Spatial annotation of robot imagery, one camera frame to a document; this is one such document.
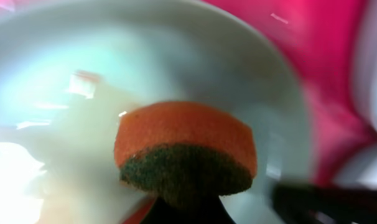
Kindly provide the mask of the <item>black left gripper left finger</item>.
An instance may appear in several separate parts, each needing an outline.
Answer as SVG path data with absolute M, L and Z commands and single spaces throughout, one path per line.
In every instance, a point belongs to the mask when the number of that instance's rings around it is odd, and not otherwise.
M 157 198 L 140 224 L 235 224 L 219 197 L 205 197 L 199 204 L 176 208 Z

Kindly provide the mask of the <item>white plate with brown streak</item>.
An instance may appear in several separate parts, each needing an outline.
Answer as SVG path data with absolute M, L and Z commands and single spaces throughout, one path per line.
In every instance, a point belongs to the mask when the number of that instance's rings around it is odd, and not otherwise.
M 147 196 L 118 180 L 119 120 L 189 100 L 253 131 L 258 173 L 222 201 L 236 223 L 279 223 L 269 191 L 308 178 L 296 76 L 258 31 L 200 1 L 65 1 L 0 13 L 0 223 L 121 223 Z

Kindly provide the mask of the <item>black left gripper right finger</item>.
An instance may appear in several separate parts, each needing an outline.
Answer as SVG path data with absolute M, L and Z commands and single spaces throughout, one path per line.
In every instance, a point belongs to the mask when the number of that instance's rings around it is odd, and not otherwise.
M 317 224 L 317 213 L 336 223 L 377 223 L 377 190 L 331 189 L 298 182 L 278 182 L 272 207 L 285 223 Z

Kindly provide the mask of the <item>orange green sponge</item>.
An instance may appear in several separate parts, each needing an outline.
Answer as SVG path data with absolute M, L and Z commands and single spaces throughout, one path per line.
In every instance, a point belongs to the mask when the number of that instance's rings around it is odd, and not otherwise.
M 258 170 L 251 128 L 189 101 L 155 103 L 123 115 L 114 161 L 120 181 L 175 207 L 248 190 Z

